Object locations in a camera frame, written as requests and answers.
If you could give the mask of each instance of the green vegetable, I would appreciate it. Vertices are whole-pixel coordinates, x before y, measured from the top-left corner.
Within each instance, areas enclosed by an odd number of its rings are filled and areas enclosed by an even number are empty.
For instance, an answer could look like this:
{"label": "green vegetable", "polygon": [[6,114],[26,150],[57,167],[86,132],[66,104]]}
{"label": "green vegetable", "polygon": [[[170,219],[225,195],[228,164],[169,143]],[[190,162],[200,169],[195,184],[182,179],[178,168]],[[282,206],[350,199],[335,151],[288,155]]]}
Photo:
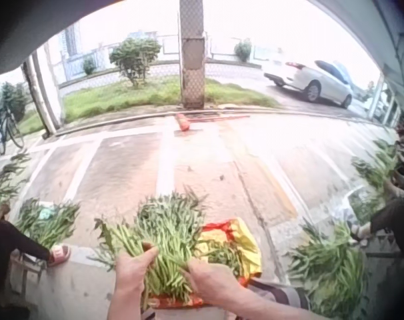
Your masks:
{"label": "green vegetable", "polygon": [[25,180],[18,182],[16,185],[12,185],[12,179],[14,176],[19,175],[25,169],[24,164],[28,162],[29,155],[27,153],[19,153],[11,157],[11,162],[5,165],[0,172],[0,204],[2,202],[8,202],[12,198],[18,196],[20,190],[20,184]]}
{"label": "green vegetable", "polygon": [[367,285],[362,253],[350,247],[344,224],[331,239],[307,221],[303,230],[309,243],[291,252],[290,276],[303,282],[314,312],[350,319]]}
{"label": "green vegetable", "polygon": [[[187,261],[198,252],[197,244],[204,221],[203,200],[198,199],[190,189],[185,194],[174,192],[168,196],[150,197],[140,204],[132,227],[124,221],[111,226],[102,219],[96,219],[95,229],[101,230],[101,243],[95,260],[111,269],[122,248],[135,257],[142,254],[143,242],[154,244],[159,248],[159,255],[146,274],[148,292],[145,294],[188,301],[192,291],[180,269],[186,269]],[[224,263],[236,275],[241,274],[238,250],[215,242],[210,242],[209,247],[213,249],[206,254],[209,261]]]}
{"label": "green vegetable", "polygon": [[396,146],[382,139],[375,140],[374,144],[379,148],[374,156],[371,155],[374,165],[358,157],[352,158],[352,164],[359,176],[374,189],[364,199],[357,197],[351,199],[351,206],[361,224],[367,222],[374,212],[384,205],[386,198],[383,184],[385,180],[391,178],[397,164]]}
{"label": "green vegetable", "polygon": [[17,228],[30,239],[50,249],[54,244],[72,236],[74,222],[78,216],[79,205],[62,203],[54,205],[53,214],[41,219],[44,206],[38,199],[27,200],[20,209],[20,220]]}

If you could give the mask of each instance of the foot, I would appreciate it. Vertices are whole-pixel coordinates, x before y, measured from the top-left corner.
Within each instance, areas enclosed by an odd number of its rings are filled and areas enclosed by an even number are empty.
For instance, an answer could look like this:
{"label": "foot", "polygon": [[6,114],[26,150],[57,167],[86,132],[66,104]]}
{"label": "foot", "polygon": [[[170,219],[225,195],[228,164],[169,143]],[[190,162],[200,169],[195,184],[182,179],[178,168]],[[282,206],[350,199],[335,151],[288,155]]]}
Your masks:
{"label": "foot", "polygon": [[350,236],[353,240],[357,241],[357,242],[361,242],[362,239],[358,237],[358,233],[359,233],[359,226],[358,225],[354,225],[352,224],[352,222],[348,221],[347,222],[347,226],[350,229]]}
{"label": "foot", "polygon": [[48,267],[54,267],[69,260],[71,249],[68,245],[55,245],[49,252]]}

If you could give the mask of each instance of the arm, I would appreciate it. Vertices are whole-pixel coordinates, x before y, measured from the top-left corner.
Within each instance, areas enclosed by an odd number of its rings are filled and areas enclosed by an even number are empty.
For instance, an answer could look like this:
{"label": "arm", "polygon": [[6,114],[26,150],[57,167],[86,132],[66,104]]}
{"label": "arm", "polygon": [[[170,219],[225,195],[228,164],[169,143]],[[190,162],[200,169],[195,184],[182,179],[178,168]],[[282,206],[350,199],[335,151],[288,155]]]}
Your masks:
{"label": "arm", "polygon": [[399,187],[401,189],[404,189],[404,176],[401,175],[399,172],[396,170],[393,172],[393,177],[396,179],[396,182],[398,183]]}
{"label": "arm", "polygon": [[240,317],[256,320],[320,320],[310,311],[282,305],[259,297],[242,287],[225,265],[192,258],[183,271],[194,292],[205,302],[228,310]]}
{"label": "arm", "polygon": [[138,257],[122,253],[116,263],[116,286],[113,293],[108,320],[140,319],[141,294],[144,290],[144,275],[150,263],[158,255],[154,247]]}
{"label": "arm", "polygon": [[404,190],[394,186],[390,180],[384,181],[384,190],[396,198],[404,198]]}
{"label": "arm", "polygon": [[251,290],[243,288],[232,300],[224,302],[222,308],[243,317],[257,320],[321,320],[325,319],[310,311],[282,305],[266,300]]}

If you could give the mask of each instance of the grass lawn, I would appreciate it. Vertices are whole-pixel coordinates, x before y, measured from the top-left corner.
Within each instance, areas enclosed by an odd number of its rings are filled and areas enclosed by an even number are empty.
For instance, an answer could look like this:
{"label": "grass lawn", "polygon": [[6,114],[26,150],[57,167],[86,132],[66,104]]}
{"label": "grass lawn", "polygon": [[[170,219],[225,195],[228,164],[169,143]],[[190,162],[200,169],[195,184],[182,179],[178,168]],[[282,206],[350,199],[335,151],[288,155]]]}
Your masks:
{"label": "grass lawn", "polygon": [[18,128],[24,135],[42,130],[43,124],[36,110],[26,112],[24,118],[18,123]]}
{"label": "grass lawn", "polygon": [[[83,117],[93,117],[106,112],[118,111],[136,105],[178,105],[181,102],[178,77],[164,77],[134,89],[130,81],[121,81],[102,87],[82,89],[64,99],[66,122]],[[234,84],[221,84],[212,79],[205,80],[205,102],[220,105],[258,105],[275,107],[278,103],[254,90]]]}

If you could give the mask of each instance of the red and yellow bag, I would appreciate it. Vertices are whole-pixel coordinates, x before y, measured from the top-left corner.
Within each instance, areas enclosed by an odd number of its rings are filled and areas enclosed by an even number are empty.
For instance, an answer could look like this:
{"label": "red and yellow bag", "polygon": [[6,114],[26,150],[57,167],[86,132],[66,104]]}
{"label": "red and yellow bag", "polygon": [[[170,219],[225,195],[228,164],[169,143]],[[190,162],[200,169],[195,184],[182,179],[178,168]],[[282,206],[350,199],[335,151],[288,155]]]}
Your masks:
{"label": "red and yellow bag", "polygon": [[[203,227],[201,240],[216,240],[219,242],[234,243],[241,252],[243,276],[238,279],[240,284],[247,286],[250,278],[261,275],[261,253],[257,242],[249,232],[248,227],[241,218],[230,219],[222,223],[210,223]],[[206,243],[198,247],[202,252],[207,252]],[[174,301],[168,297],[152,297],[150,306],[158,309],[200,307],[204,305],[201,298],[192,295],[190,301]]]}

